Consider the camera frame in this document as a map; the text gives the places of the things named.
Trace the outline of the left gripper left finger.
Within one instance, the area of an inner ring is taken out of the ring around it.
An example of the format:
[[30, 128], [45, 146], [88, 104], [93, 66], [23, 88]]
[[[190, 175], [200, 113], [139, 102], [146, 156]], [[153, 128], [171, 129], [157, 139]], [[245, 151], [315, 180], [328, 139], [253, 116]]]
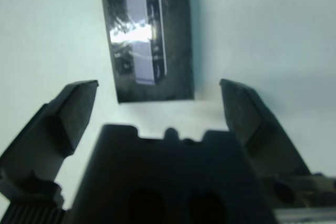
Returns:
[[1, 194], [10, 202], [64, 201], [55, 178], [89, 124], [98, 86], [96, 80], [66, 85], [1, 155]]

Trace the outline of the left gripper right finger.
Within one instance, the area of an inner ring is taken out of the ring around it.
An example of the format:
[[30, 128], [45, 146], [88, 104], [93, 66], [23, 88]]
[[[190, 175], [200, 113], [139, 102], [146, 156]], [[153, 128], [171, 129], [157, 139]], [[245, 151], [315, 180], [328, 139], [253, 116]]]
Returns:
[[283, 127], [251, 87], [220, 81], [228, 129], [246, 149], [261, 176], [308, 176], [309, 168]]

